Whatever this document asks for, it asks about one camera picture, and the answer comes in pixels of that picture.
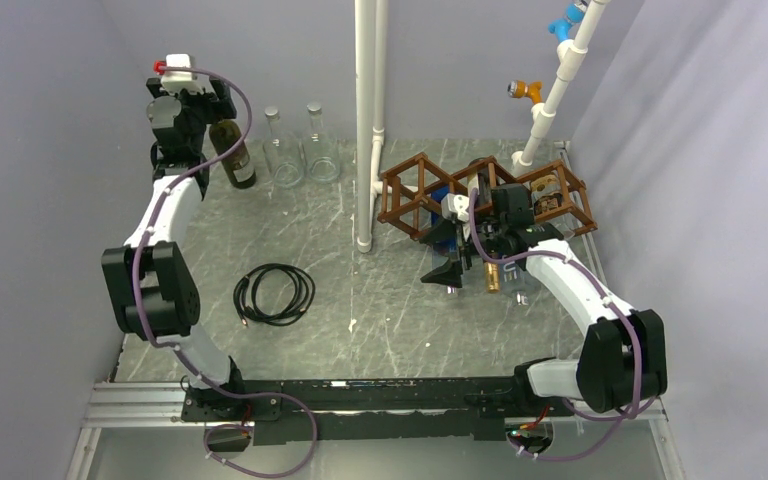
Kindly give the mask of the clear bottle dark label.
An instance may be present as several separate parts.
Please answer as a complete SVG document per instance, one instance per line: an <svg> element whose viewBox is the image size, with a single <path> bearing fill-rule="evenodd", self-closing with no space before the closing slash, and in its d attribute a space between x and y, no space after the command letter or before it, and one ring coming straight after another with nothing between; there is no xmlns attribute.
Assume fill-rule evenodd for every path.
<svg viewBox="0 0 768 480"><path fill-rule="evenodd" d="M341 173L336 140L328 129L320 102L312 101L306 106L309 127L303 138L302 147L311 180L332 183Z"/></svg>

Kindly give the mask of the brown bottle gold foil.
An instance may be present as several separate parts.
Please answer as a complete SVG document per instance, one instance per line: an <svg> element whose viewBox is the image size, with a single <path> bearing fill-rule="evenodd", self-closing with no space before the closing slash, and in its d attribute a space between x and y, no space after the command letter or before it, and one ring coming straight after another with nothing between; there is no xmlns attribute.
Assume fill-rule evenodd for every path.
<svg viewBox="0 0 768 480"><path fill-rule="evenodd" d="M476 158L469 163L469 166L480 166L480 169L476 168L467 176L467 186L469 189L478 191L475 202L476 210L492 202L491 191L497 185L495 173L490 171L487 166L487 160L488 157ZM501 291L501 281L498 266L494 263L484 262L483 268L486 291L491 294L499 293Z"/></svg>

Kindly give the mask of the brown wooden wine rack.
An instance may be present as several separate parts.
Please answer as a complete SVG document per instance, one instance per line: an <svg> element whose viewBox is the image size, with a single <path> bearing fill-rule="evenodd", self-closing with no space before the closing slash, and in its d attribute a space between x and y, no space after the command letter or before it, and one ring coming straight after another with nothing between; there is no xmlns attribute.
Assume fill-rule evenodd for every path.
<svg viewBox="0 0 768 480"><path fill-rule="evenodd" d="M519 183L531 192L530 182L541 176L555 174L561 186L564 203L558 215L543 214L536 216L539 222L571 216L576 220L572 234L580 236L598 228L587 196L587 187L563 161L556 160L529 173L515 176L508 172L493 156L488 156L487 166L495 173L497 185ZM389 223L417 240L428 228L422 220L432 213L440 214L441 206L432 199L432 193L442 187L448 187L452 193L468 193L467 176L479 165L466 166L454 173L448 173L432 162L426 153L421 152L380 174L385 188L381 196L380 210L373 218L381 223Z"/></svg>

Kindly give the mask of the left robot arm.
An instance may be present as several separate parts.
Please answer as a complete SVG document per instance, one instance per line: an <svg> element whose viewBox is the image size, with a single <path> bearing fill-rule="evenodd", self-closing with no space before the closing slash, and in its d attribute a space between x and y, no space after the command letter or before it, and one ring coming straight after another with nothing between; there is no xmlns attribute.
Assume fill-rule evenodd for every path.
<svg viewBox="0 0 768 480"><path fill-rule="evenodd" d="M120 330L174 355L188 372L188 400L232 420L248 394L234 360L199 324L200 295L180 248L210 183L205 136L237 115L230 85L209 82L147 80L152 197L124 244L103 252L101 267Z"/></svg>

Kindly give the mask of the white vertical pvc pipe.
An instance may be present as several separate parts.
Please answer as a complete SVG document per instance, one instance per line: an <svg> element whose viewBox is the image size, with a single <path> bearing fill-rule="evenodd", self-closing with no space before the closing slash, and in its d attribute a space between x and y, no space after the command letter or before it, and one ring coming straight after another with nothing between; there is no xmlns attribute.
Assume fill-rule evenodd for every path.
<svg viewBox="0 0 768 480"><path fill-rule="evenodd" d="M354 3L356 101L356 213L355 246L372 249L374 202L385 188L378 179L386 140L385 96L389 2Z"/></svg>

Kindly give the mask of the clear blue-label bottle right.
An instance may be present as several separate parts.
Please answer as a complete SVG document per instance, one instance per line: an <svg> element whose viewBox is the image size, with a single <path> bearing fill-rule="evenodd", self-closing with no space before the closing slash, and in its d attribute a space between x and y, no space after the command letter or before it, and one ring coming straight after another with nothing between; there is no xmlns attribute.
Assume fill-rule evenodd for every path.
<svg viewBox="0 0 768 480"><path fill-rule="evenodd" d="M528 306L539 288L537 280L516 262L498 265L500 292L516 305Z"/></svg>

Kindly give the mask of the dark green wine bottle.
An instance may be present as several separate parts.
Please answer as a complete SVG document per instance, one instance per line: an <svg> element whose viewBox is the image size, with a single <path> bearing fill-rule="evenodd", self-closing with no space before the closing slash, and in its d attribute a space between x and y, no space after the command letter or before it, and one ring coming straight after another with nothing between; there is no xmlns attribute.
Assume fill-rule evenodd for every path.
<svg viewBox="0 0 768 480"><path fill-rule="evenodd" d="M209 128L208 134L216 154L223 155L221 165L230 184L240 190L253 187L257 175L249 151L245 143L235 147L242 139L238 124L230 119L221 120Z"/></svg>

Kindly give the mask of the white angled pvc pipe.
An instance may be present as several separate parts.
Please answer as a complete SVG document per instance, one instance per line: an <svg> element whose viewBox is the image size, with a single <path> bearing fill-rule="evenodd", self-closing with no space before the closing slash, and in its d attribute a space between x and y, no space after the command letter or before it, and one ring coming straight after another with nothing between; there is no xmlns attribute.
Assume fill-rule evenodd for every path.
<svg viewBox="0 0 768 480"><path fill-rule="evenodd" d="M559 65L555 80L543 102L531 108L532 127L525 146L511 155L513 172L516 175L524 174L533 164L537 150L554 123L558 107L586 58L595 30L611 0L587 2L588 9L583 21L570 31L567 41L557 42L556 55Z"/></svg>

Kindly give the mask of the blue pipe valve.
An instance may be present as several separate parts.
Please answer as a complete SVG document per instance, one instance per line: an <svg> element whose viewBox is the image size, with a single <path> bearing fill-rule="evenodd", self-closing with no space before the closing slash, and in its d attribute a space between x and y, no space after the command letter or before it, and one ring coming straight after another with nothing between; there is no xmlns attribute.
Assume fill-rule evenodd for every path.
<svg viewBox="0 0 768 480"><path fill-rule="evenodd" d="M583 21L587 9L587 1L571 1L565 8L561 17L548 25L549 33L555 36L558 43L567 41L570 38L570 31Z"/></svg>

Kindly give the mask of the clear blue-label bottle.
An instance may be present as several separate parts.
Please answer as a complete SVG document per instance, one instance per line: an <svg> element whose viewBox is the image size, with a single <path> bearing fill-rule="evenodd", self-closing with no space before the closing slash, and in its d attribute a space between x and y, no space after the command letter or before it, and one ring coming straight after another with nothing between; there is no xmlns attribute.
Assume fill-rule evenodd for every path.
<svg viewBox="0 0 768 480"><path fill-rule="evenodd" d="M432 193L432 199L438 201L439 204L440 204L440 201L444 198L444 196L447 193L452 193L452 192L450 191L450 189L448 187L442 187L442 188L440 188L440 189L438 189L438 190L436 190L436 191L434 191ZM436 214L436 213L432 213L431 214L431 226L434 223L436 223L438 220L446 220L446 219L443 219L440 216L440 214ZM442 245L429 246L429 247L432 250L432 258L435 257L435 256L448 256L448 257L450 257L450 248L451 247L443 247ZM459 289L453 289L453 288L447 288L447 287L445 287L445 288L447 289L448 293L455 293L457 290L459 290Z"/></svg>
<svg viewBox="0 0 768 480"><path fill-rule="evenodd" d="M498 265L500 292L516 305L528 306L539 288L537 280L516 262Z"/></svg>

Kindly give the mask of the small dark bottle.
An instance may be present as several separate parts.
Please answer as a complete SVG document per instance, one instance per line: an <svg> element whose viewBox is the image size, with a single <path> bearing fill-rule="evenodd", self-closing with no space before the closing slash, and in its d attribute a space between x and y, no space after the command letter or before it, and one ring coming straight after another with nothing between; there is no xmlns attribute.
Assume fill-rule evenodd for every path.
<svg viewBox="0 0 768 480"><path fill-rule="evenodd" d="M541 176L530 182L533 210L536 216L558 215L564 200L560 181L555 174Z"/></svg>

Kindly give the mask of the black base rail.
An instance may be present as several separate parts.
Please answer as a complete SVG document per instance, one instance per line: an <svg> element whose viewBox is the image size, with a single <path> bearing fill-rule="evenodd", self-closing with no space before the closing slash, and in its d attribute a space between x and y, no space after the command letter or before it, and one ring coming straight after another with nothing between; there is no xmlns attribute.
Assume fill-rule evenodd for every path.
<svg viewBox="0 0 768 480"><path fill-rule="evenodd" d="M187 389L186 423L243 423L256 446L288 442L466 437L503 441L522 424L571 418L557 397L514 376L245 380L241 399Z"/></svg>

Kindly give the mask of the clear bottle with cork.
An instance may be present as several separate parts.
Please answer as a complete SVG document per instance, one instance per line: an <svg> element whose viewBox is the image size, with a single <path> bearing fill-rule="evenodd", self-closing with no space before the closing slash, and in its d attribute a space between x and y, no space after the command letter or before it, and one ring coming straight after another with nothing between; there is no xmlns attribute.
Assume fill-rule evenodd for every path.
<svg viewBox="0 0 768 480"><path fill-rule="evenodd" d="M268 136L263 142L263 149L273 184L280 188L293 188L302 181L305 170L298 141L284 124L277 107L267 106L264 115Z"/></svg>

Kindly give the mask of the orange pipe valve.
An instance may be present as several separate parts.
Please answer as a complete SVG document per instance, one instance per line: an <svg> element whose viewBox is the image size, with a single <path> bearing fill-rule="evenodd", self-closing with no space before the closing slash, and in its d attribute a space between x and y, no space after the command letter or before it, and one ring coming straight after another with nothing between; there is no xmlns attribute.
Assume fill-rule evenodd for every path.
<svg viewBox="0 0 768 480"><path fill-rule="evenodd" d="M542 83L540 81L526 83L523 80L512 80L507 87L507 93L510 98L527 98L533 105L537 105L543 102L541 89Z"/></svg>

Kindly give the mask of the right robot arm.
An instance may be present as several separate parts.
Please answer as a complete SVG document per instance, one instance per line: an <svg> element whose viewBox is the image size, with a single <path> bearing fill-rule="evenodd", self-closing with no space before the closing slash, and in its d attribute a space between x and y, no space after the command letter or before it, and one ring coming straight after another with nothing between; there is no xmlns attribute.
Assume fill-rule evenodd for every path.
<svg viewBox="0 0 768 480"><path fill-rule="evenodd" d="M668 386L664 323L614 294L576 256L564 234L537 221L521 184L490 191L491 209L477 211L480 189L448 193L420 241L447 247L447 259L423 282L459 288L473 257L514 265L539 282L570 315L583 336L578 358L546 358L518 366L511 401L534 415L550 398L577 400L612 419L637 416Z"/></svg>

